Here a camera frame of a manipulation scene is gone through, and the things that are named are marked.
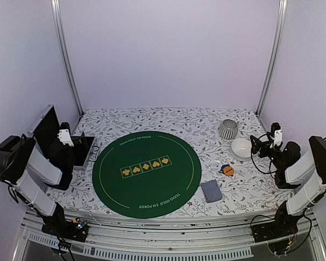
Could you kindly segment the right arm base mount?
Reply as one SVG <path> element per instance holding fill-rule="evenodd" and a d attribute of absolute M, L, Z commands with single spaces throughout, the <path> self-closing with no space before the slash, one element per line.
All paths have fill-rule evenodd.
<path fill-rule="evenodd" d="M 270 222 L 253 224 L 256 218 L 267 218 Z M 295 217 L 293 219 L 275 220 L 275 218 L 268 216 L 256 215 L 250 222 L 250 229 L 256 243 L 275 239 L 268 244 L 268 248 L 273 254 L 282 255 L 287 254 L 293 244 L 298 232 L 297 222 Z"/>

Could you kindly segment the white bowl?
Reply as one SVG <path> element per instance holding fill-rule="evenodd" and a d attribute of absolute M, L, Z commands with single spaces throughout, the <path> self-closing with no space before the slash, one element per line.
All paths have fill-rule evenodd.
<path fill-rule="evenodd" d="M 251 149 L 252 143 L 247 139 L 235 139 L 231 143 L 231 152 L 239 161 L 249 160 L 252 156 Z"/>

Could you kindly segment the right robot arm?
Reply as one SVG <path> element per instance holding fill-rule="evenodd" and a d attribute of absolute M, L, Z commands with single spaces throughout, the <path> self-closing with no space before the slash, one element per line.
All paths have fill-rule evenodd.
<path fill-rule="evenodd" d="M 326 193 L 326 137 L 311 136 L 310 148 L 304 154 L 293 141 L 281 149 L 278 131 L 267 133 L 266 137 L 267 141 L 250 137 L 251 154 L 270 159 L 275 167 L 272 174 L 279 189 L 298 188 L 299 191 L 278 207 L 272 222 L 251 227 L 256 242 L 297 233 L 297 222 Z"/>

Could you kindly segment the blue-backed card deck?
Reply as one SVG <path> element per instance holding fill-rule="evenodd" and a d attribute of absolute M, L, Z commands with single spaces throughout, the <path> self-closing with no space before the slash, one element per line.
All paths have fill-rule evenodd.
<path fill-rule="evenodd" d="M 216 180 L 211 180 L 200 184 L 207 203 L 220 201 L 223 196 Z"/>

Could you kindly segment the round green poker mat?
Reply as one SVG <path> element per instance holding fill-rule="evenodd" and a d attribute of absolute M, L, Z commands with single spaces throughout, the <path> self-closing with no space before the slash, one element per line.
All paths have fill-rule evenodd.
<path fill-rule="evenodd" d="M 110 143 L 92 170 L 96 195 L 113 212 L 135 219 L 170 214 L 196 193 L 202 166 L 194 148 L 172 134 L 131 133 Z"/>

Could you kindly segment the striped ceramic cup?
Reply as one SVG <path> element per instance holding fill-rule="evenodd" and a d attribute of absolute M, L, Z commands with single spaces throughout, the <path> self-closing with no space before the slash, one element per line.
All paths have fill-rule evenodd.
<path fill-rule="evenodd" d="M 218 133 L 221 138 L 232 140 L 237 136 L 238 128 L 239 126 L 237 122 L 231 119 L 225 119 L 221 122 L 218 128 Z"/>

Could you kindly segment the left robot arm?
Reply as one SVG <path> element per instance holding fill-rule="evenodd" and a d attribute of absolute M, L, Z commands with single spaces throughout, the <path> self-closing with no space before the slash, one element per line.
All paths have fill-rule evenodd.
<path fill-rule="evenodd" d="M 73 148 L 58 139 L 52 142 L 48 158 L 36 147 L 35 139 L 25 135 L 11 135 L 0 143 L 0 181 L 35 209 L 45 230 L 58 236 L 65 236 L 74 225 L 65 219 L 63 207 L 45 194 L 41 184 L 67 190 L 74 161 Z"/>

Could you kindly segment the aluminium poker set case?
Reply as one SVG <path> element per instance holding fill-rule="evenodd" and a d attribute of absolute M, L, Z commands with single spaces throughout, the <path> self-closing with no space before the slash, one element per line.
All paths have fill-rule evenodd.
<path fill-rule="evenodd" d="M 52 154 L 52 145 L 69 146 L 74 155 L 74 169 L 83 170 L 90 162 L 95 162 L 100 154 L 100 146 L 96 144 L 95 136 L 85 133 L 73 135 L 68 122 L 60 123 L 52 104 L 39 114 L 31 127 L 28 136 L 36 140 L 42 154 L 47 157 Z"/>

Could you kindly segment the aluminium frame post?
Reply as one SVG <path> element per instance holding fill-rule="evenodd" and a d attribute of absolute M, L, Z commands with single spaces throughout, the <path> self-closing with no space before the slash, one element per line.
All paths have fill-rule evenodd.
<path fill-rule="evenodd" d="M 65 68 L 66 78 L 70 87 L 71 96 L 74 101 L 74 105 L 76 107 L 77 113 L 79 117 L 81 117 L 84 114 L 84 109 L 76 86 L 76 81 L 73 75 L 70 57 L 67 49 L 66 37 L 65 37 L 64 27 L 62 23 L 62 15 L 60 10 L 60 1 L 51 0 L 51 7 L 52 7 L 52 15 L 55 24 L 58 44 L 61 52 L 62 62 Z"/>
<path fill-rule="evenodd" d="M 269 89 L 271 86 L 272 77 L 275 70 L 275 64 L 277 61 L 277 56 L 279 53 L 279 47 L 281 43 L 281 38 L 283 35 L 284 25 L 285 25 L 285 18 L 286 18 L 286 11 L 287 11 L 287 0 L 280 0 L 279 1 L 279 8 L 277 14 L 277 22 L 275 25 L 275 32 L 274 32 L 274 39 L 273 45 L 271 50 L 271 55 L 269 58 L 269 63 L 265 75 L 264 84 L 262 87 L 262 91 L 260 94 L 259 103 L 256 108 L 256 114 L 258 117 L 261 117 L 261 114 L 264 111 L 265 103 L 269 94 Z"/>

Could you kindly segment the front aluminium rail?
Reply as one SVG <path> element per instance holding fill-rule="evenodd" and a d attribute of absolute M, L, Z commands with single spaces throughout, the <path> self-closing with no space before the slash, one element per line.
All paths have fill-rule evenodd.
<path fill-rule="evenodd" d="M 326 260 L 326 245 L 314 213 L 298 222 L 289 253 L 289 237 L 255 241 L 252 229 L 270 222 L 272 211 L 209 217 L 132 219 L 68 210 L 68 219 L 88 222 L 85 242 L 58 245 L 42 232 L 42 220 L 26 211 L 13 260 Z"/>

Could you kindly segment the blue small blind button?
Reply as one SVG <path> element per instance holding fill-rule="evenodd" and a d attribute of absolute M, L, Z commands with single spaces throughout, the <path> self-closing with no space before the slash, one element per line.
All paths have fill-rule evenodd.
<path fill-rule="evenodd" d="M 228 167 L 229 167 L 229 164 L 222 165 L 222 166 L 221 166 L 221 170 L 223 170 L 223 172 L 224 172 L 224 170 L 225 170 L 226 168 L 228 168 Z"/>

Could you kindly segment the left aluminium frame post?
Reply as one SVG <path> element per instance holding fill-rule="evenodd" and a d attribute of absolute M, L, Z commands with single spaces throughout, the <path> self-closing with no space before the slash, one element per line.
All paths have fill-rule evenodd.
<path fill-rule="evenodd" d="M 81 117 L 84 114 L 84 109 L 76 86 L 76 81 L 73 75 L 70 57 L 67 49 L 66 37 L 65 37 L 64 27 L 62 23 L 62 15 L 60 10 L 60 1 L 51 0 L 51 7 L 52 7 L 52 15 L 55 24 L 58 44 L 61 52 L 62 62 L 65 68 L 66 78 L 70 87 L 71 96 L 74 101 L 74 105 L 76 107 L 77 113 L 79 117 Z"/>

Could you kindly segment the right aluminium frame post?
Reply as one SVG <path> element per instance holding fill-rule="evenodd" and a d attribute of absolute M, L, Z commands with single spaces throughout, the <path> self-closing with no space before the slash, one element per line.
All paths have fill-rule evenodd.
<path fill-rule="evenodd" d="M 283 35 L 284 25 L 285 25 L 285 18 L 286 18 L 286 11 L 287 11 L 287 0 L 280 0 L 279 1 L 279 8 L 277 14 L 277 22 L 275 25 L 275 32 L 274 32 L 274 39 L 273 45 L 271 50 L 271 55 L 269 58 L 269 63 L 265 75 L 264 84 L 262 87 L 262 91 L 260 94 L 259 103 L 256 108 L 256 114 L 258 117 L 261 117 L 261 114 L 264 111 L 265 103 L 269 94 L 269 89 L 271 86 L 272 77 L 275 70 L 275 64 L 277 61 L 277 56 L 279 53 L 279 47 L 281 43 L 281 38 Z"/>

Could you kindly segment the orange big blind button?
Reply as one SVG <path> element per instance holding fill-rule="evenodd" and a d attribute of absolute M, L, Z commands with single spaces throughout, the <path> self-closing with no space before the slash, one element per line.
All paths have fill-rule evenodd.
<path fill-rule="evenodd" d="M 226 176 L 233 176 L 234 175 L 234 169 L 230 166 L 226 166 L 223 168 L 223 173 L 226 175 Z"/>

